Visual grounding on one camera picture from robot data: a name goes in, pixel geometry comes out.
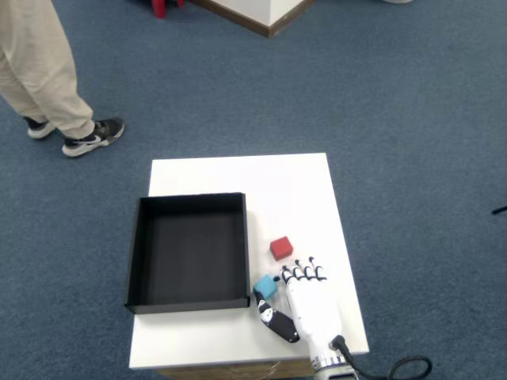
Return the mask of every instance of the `black sneaker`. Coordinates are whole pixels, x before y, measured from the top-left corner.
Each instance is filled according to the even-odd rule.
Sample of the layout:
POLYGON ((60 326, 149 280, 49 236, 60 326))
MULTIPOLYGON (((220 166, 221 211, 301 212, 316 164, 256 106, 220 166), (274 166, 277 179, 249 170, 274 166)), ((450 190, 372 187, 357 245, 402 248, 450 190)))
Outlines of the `black sneaker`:
POLYGON ((48 121, 37 123, 29 117, 24 117, 23 119, 25 119, 29 124, 29 136, 32 139, 41 140, 55 130, 55 127, 53 127, 48 121))
POLYGON ((124 133, 125 123, 122 119, 107 119, 95 122, 95 129, 82 139, 65 138, 62 152, 68 157, 77 157, 91 152, 99 146, 107 146, 124 133))

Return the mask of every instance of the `blue carpet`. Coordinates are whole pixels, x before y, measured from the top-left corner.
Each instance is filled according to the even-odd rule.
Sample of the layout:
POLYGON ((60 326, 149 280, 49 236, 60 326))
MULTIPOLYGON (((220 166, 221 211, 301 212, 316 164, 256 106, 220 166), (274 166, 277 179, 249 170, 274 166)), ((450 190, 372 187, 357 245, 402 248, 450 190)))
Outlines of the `blue carpet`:
POLYGON ((505 379, 507 2, 318 0, 267 40, 188 4, 55 1, 81 94, 128 122, 66 159, 5 103, 0 378, 148 379, 123 308, 151 160, 328 153, 372 353, 505 379))

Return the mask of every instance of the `white robotic hand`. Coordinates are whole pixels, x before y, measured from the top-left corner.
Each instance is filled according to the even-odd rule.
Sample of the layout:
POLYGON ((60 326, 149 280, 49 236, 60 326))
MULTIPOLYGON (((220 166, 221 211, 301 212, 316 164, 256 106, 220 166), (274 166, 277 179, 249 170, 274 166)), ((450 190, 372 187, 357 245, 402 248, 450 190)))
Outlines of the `white robotic hand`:
POLYGON ((329 343, 341 334, 341 320, 322 267, 313 257, 310 263, 296 260, 294 266, 283 266, 280 277, 287 286, 295 329, 308 343, 312 361, 335 362, 329 343))
POLYGON ((280 278, 275 280, 280 279, 287 287, 293 320, 274 310, 262 294, 255 292, 263 323, 290 343, 299 338, 307 342, 318 379, 356 380, 352 367, 330 348, 333 338, 341 335, 341 319, 322 267, 313 257, 309 263, 296 260, 295 265, 282 267, 280 278))

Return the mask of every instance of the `tabletop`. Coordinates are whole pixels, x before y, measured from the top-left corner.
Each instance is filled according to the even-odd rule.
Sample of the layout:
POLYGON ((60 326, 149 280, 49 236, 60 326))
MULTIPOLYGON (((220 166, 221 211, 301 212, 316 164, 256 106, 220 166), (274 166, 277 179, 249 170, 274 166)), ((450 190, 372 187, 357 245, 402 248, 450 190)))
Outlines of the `tabletop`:
MULTIPOLYGON (((334 290, 343 336, 352 353, 368 352, 349 256, 326 154, 153 160, 149 196, 221 192, 246 194, 250 284, 309 256, 334 290), (293 254, 275 261, 269 243, 288 236, 293 254)), ((290 315, 284 287, 270 300, 290 315)), ((135 315, 130 368, 163 368, 303 359, 250 308, 135 315)))

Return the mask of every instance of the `black box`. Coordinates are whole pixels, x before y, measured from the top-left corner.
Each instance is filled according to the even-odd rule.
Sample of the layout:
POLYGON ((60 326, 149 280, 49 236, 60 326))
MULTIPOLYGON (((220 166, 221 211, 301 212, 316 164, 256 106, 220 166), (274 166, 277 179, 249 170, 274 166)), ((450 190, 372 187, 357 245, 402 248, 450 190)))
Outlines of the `black box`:
POLYGON ((134 314, 250 305, 245 194, 141 198, 125 306, 134 314))

